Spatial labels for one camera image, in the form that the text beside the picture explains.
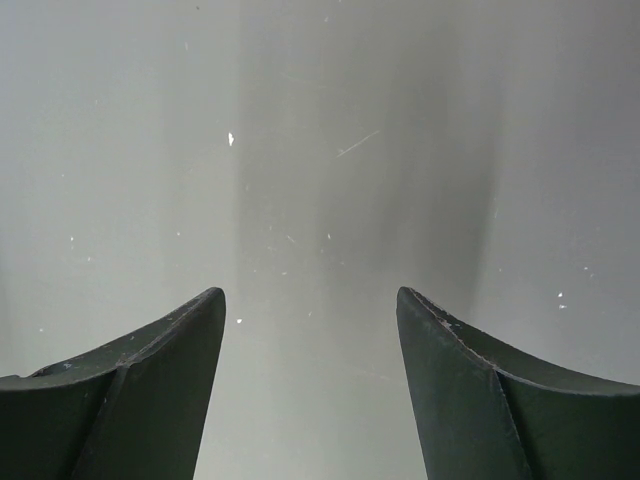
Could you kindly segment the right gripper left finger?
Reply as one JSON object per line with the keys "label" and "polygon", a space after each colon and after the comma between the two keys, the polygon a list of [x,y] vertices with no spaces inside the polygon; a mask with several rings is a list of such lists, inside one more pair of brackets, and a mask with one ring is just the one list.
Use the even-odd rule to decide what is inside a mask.
{"label": "right gripper left finger", "polygon": [[225,316],[209,288],[98,348],[2,377],[2,478],[193,478]]}

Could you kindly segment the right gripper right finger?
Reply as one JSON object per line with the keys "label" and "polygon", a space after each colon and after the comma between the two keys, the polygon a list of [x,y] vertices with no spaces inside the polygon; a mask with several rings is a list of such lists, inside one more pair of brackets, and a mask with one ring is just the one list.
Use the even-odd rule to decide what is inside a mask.
{"label": "right gripper right finger", "polygon": [[638,386],[525,353],[409,287],[396,318],[428,478],[638,478]]}

